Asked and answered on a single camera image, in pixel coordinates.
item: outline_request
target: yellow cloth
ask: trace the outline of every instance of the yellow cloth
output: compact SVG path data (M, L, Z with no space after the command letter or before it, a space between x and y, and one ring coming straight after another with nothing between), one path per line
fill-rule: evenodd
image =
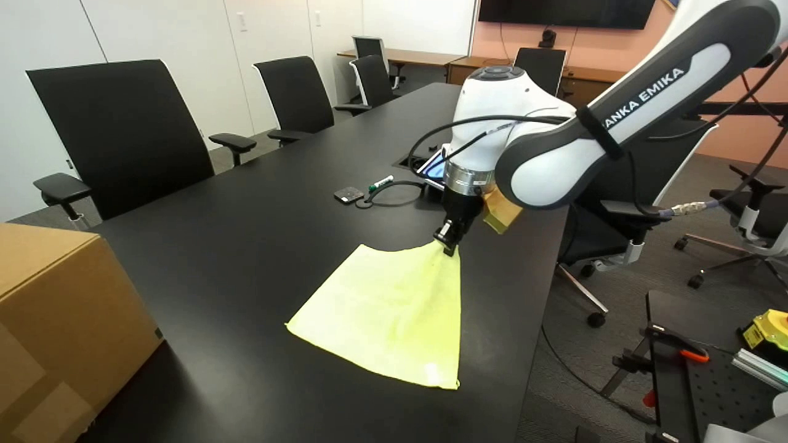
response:
M460 252L358 246L287 329L369 371L457 388Z

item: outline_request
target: black office chair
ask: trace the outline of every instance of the black office chair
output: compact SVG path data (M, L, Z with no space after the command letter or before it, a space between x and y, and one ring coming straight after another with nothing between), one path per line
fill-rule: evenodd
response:
M380 38L380 37L353 37L353 43L354 43L354 57L358 58L364 58L364 57L382 58L384 65L387 65L392 89L400 89L400 83L404 80L401 65L392 69L388 57L384 54L384 38Z
M563 48L519 46L514 65L525 69L526 77L540 83L540 89L558 96L563 58Z
M706 132L680 139L654 138L685 132L700 123L700 118L662 118L625 145L630 157L610 160L568 207L558 273L597 307L589 324L600 328L608 307L578 277L641 257L648 232L662 222L654 203Z
M253 65L263 77L279 118L279 131L269 131L269 138L286 145L334 123L321 72L310 57L271 58ZM348 102L337 105L337 111L363 112L368 105Z
M743 179L745 168L732 165L732 170ZM788 256L788 195L779 191L784 184L769 181L763 176L752 179L748 191L734 195L732 190L712 190L709 195L721 202L732 213L732 225L741 233L741 246L723 244L716 238L685 233L675 249L685 251L690 240L700 240L715 249L734 251L739 257L716 262L712 267L700 267L688 284L701 287L705 277L715 270L727 270L741 262L760 262L785 289L788 282L775 265L785 265L780 257Z
M118 216L174 190L212 176L205 139L159 58L28 72L78 176L35 181L46 203L94 196L102 219ZM248 138L220 132L215 142L248 152Z
M360 83L364 105L374 109L396 97L382 58L363 57L350 62L350 65L353 65L354 80Z

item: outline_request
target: chair base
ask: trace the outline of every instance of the chair base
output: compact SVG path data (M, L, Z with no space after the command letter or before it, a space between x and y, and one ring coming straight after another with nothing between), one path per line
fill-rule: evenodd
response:
M721 251L739 252L739 257L734 257L734 261L723 261L723 262L716 262L716 265L709 265L709 267L700 267L700 270L688 280L690 287L701 287L701 282L706 280L709 273L716 273L716 270L723 270L723 267L732 267L732 265L741 265L741 262L763 262L765 270L774 276L774 280L780 282L784 292L788 292L788 280L785 280L785 277L780 276L780 270L775 267L775 265L785 265L784 261L779 261L779 257L774 257L774 256L748 252L748 251L741 249L741 246L723 244L723 240L716 240L716 238L709 238L709 236L696 236L696 233L685 233L683 238L675 240L675 249L677 249L677 251L685 251L685 249L688 249L688 240L696 240L696 244L706 244L706 246L715 246L715 249L721 249Z
M597 307L597 312L589 314L589 324L605 324L610 309L577 276L572 276L567 265L558 262L558 270L582 292L582 297Z

